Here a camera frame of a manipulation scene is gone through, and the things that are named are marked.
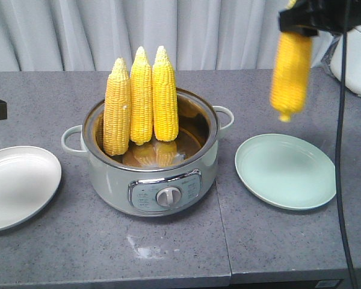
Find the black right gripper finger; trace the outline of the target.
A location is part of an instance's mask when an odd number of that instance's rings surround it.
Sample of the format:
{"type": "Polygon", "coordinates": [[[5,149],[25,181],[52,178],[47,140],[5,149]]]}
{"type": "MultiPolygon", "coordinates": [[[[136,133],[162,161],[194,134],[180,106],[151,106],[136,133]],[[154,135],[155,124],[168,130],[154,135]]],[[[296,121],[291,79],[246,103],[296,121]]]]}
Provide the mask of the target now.
{"type": "Polygon", "coordinates": [[[318,35],[312,16],[311,1],[290,1],[288,7],[279,12],[279,30],[282,33],[297,33],[305,37],[318,35]]]}

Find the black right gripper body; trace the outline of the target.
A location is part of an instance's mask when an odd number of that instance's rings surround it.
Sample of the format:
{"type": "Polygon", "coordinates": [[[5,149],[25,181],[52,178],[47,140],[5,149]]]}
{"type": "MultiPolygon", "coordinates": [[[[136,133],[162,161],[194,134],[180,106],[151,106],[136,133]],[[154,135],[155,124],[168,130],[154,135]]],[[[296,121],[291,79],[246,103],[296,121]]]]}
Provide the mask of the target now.
{"type": "Polygon", "coordinates": [[[319,24],[317,28],[331,33],[343,33],[361,26],[361,0],[326,0],[319,2],[319,24]]]}

